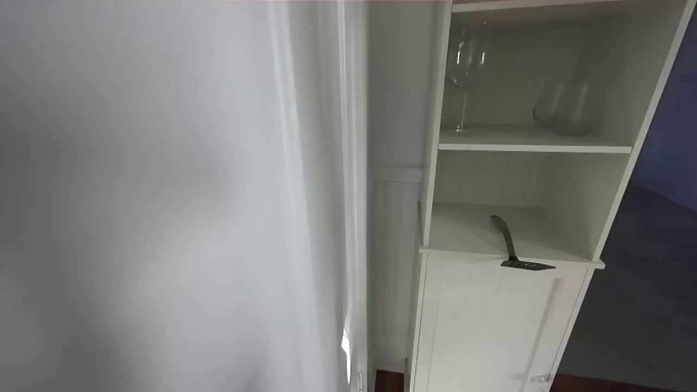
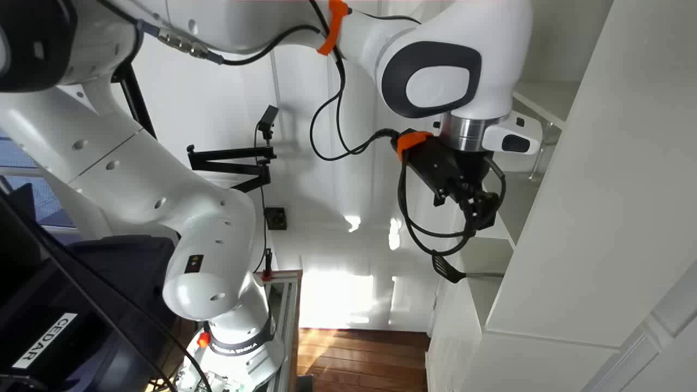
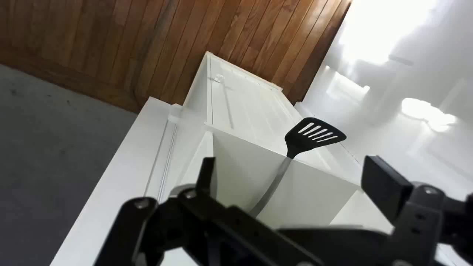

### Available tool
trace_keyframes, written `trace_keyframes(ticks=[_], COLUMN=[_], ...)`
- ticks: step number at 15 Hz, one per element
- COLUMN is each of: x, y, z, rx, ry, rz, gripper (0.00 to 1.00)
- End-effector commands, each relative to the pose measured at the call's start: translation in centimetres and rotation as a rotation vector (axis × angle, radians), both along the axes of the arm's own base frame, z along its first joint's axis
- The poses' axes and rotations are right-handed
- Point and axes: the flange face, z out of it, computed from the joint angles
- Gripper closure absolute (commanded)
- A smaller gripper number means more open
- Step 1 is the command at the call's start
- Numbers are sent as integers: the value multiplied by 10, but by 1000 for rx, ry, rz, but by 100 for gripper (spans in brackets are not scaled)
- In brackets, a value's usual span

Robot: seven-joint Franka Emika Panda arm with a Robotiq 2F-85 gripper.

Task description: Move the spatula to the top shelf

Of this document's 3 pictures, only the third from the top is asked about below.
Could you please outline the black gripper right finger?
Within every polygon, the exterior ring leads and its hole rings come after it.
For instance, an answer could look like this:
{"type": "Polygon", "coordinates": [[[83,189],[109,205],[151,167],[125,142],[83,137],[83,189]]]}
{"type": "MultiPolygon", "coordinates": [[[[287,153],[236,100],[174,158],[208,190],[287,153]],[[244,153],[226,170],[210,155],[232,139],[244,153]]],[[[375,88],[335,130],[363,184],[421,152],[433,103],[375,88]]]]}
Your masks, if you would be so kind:
{"type": "Polygon", "coordinates": [[[380,155],[366,155],[363,158],[360,187],[383,215],[390,223],[394,223],[414,184],[380,155]]]}

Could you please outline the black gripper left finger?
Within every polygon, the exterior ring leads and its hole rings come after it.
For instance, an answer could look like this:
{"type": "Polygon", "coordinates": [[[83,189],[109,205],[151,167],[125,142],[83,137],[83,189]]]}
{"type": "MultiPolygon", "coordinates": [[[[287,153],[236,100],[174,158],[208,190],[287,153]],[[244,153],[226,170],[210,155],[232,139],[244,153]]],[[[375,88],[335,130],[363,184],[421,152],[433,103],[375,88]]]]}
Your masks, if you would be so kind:
{"type": "Polygon", "coordinates": [[[202,159],[195,189],[198,193],[214,196],[216,195],[216,179],[214,179],[214,156],[205,156],[202,159]]]}

